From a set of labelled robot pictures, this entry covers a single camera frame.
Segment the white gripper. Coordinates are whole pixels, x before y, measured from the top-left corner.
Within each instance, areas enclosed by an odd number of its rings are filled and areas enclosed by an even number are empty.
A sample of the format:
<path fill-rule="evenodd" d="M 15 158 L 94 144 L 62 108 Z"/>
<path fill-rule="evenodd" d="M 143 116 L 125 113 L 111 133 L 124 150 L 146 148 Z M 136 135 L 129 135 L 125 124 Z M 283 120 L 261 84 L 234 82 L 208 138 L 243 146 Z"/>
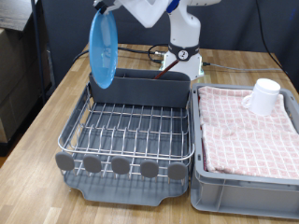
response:
<path fill-rule="evenodd" d="M 164 14 L 169 0 L 118 0 L 145 28 L 151 28 Z M 115 10 L 117 2 L 105 3 L 94 0 L 93 6 L 100 9 L 101 14 Z"/>

